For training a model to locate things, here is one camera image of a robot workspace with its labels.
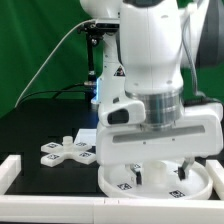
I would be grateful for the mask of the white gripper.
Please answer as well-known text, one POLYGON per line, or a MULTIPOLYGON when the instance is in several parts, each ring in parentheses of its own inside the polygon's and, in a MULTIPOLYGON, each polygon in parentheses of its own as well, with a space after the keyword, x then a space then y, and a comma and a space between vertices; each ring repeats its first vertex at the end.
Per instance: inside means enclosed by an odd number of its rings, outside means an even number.
MULTIPOLYGON (((126 165, 138 162, 181 159, 178 177, 185 180, 194 157, 217 155, 223 149, 220 103, 186 107, 184 115, 168 130, 145 131, 139 125, 98 124, 96 136, 97 162, 101 166, 126 165)), ((141 166, 132 164, 136 184, 142 184, 141 166)))

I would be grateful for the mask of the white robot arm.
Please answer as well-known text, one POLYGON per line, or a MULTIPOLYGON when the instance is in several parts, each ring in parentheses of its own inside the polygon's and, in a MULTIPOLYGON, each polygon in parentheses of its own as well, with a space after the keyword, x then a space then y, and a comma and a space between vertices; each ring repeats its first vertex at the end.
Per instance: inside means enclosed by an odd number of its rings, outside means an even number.
POLYGON ((104 90, 96 152, 102 168, 182 158, 181 180, 197 156, 223 147, 222 105, 182 102, 182 27, 175 0, 81 0, 94 19, 118 22, 123 91, 104 90))

